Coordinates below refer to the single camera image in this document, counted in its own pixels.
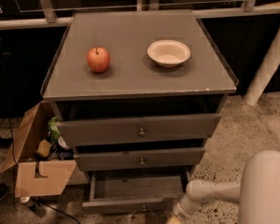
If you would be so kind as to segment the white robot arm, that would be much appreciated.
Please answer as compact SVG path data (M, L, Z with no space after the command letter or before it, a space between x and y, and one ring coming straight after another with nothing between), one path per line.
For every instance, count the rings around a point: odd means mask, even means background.
M166 224L183 224L216 201L237 203L239 224L280 224L280 152L263 150L251 157L239 182L191 180Z

